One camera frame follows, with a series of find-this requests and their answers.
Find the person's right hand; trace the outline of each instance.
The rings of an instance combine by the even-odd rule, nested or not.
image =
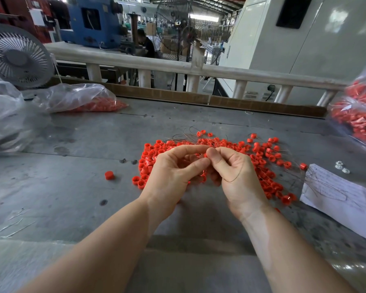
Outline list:
[[[249,220],[255,211],[270,206],[249,156],[225,147],[210,147],[206,155],[214,168],[210,167],[208,173],[217,186],[222,184],[237,219]]]

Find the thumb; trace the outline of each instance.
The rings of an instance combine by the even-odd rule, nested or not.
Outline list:
[[[210,147],[206,151],[207,157],[211,161],[211,165],[214,169],[220,174],[220,176],[225,179],[231,172],[231,167],[225,161],[225,159],[221,156],[221,154],[213,147]]]
[[[189,164],[187,167],[181,169],[183,172],[184,178],[189,181],[193,177],[199,175],[201,172],[203,172],[208,166],[210,165],[210,159],[209,158],[200,158],[197,161]]]

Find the cardboard strip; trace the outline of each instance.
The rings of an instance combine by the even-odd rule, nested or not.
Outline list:
[[[295,106],[279,103],[269,103],[261,101],[250,101],[247,99],[233,99],[221,96],[209,96],[207,94],[187,93],[184,91],[169,91],[163,89],[143,88],[137,86],[128,86],[112,83],[93,82],[84,79],[61,77],[63,83],[79,84],[79,83],[97,83],[102,84],[115,95],[126,98],[149,99],[163,102],[186,103],[191,105],[206,105],[217,108],[227,108],[236,110],[248,110],[254,112],[284,114],[293,116],[304,116],[314,118],[324,118],[327,109],[319,106]],[[50,81],[45,84],[50,87],[59,84],[60,80],[57,76],[53,76]]]

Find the gray desk fan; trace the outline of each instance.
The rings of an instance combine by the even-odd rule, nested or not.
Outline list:
[[[49,52],[27,31],[0,24],[0,77],[22,88],[39,87],[54,75]]]

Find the plastic bag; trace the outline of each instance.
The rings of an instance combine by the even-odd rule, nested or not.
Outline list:
[[[106,87],[94,83],[58,84],[47,89],[27,91],[25,94],[35,95],[33,102],[49,113],[112,112],[127,107]]]
[[[354,83],[345,88],[346,96],[330,104],[329,119],[366,149],[366,68]]]
[[[0,154],[21,151],[50,123],[50,116],[1,79],[0,93]]]

